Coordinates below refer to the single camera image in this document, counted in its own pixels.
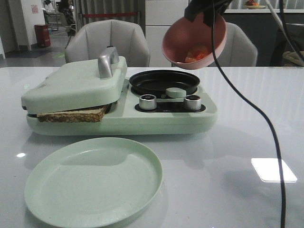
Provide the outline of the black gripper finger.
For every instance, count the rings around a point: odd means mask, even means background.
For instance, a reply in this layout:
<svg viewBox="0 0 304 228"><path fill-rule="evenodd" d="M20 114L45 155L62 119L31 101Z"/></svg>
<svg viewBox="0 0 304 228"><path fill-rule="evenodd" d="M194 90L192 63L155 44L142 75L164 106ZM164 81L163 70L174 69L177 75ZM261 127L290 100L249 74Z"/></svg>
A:
<svg viewBox="0 0 304 228"><path fill-rule="evenodd" d="M184 17L193 22L199 13L203 13L205 8L221 4L229 5L229 0L192 0L184 10Z"/></svg>
<svg viewBox="0 0 304 228"><path fill-rule="evenodd" d="M223 15L226 9L228 8L227 4L209 6L205 8L203 12L203 23L211 27L215 21L217 15Z"/></svg>

